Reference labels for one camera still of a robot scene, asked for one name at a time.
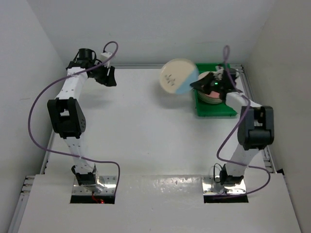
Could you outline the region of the cream plate pink section back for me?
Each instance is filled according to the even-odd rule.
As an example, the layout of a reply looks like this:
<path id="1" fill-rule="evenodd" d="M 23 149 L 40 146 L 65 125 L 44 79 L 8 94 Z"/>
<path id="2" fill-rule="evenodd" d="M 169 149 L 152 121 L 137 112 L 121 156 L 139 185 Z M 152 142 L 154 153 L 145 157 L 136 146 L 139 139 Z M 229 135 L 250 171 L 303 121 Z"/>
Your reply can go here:
<path id="1" fill-rule="evenodd" d="M 220 104 L 222 102 L 219 97 L 220 94 L 214 91 L 212 91 L 209 95 L 201 93 L 199 91 L 197 91 L 197 94 L 200 100 L 208 104 Z"/>

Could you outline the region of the cream plate blue section back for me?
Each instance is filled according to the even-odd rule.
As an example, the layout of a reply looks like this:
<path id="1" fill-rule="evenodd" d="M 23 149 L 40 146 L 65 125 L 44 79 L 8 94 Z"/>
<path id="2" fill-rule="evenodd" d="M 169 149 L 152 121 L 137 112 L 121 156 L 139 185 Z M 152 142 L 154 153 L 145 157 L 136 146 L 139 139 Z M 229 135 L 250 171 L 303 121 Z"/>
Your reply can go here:
<path id="1" fill-rule="evenodd" d="M 198 81 L 199 70 L 188 59 L 173 59 L 161 69 L 160 86 L 170 94 L 185 94 L 192 90 L 191 83 Z"/>

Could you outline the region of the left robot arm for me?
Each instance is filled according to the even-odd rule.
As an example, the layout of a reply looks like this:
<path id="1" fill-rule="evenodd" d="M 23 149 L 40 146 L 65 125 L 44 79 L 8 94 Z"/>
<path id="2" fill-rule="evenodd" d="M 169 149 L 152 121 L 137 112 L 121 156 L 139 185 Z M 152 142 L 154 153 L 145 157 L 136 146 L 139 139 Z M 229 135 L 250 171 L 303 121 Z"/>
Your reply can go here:
<path id="1" fill-rule="evenodd" d="M 67 144 L 75 157 L 71 168 L 80 186 L 98 192 L 103 186 L 94 163 L 83 159 L 86 145 L 83 133 L 86 130 L 86 118 L 78 102 L 82 88 L 89 78 L 107 87 L 117 85 L 114 77 L 115 68 L 106 63 L 100 65 L 95 51 L 79 49 L 67 67 L 67 78 L 59 94 L 47 103 L 49 116 L 55 133 Z"/>

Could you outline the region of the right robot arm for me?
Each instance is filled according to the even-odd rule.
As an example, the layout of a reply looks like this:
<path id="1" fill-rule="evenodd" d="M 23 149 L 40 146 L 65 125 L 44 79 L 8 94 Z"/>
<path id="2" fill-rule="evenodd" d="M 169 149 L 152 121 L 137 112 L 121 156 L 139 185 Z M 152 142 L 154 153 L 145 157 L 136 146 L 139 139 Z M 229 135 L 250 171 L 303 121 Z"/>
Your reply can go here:
<path id="1" fill-rule="evenodd" d="M 254 156 L 274 141 L 274 110 L 253 102 L 236 87 L 240 77 L 238 70 L 225 66 L 190 86 L 204 94 L 219 93 L 220 100 L 240 115 L 240 119 L 229 133 L 237 133 L 238 145 L 229 160 L 223 159 L 224 165 L 219 174 L 221 185 L 240 184 L 244 173 Z"/>

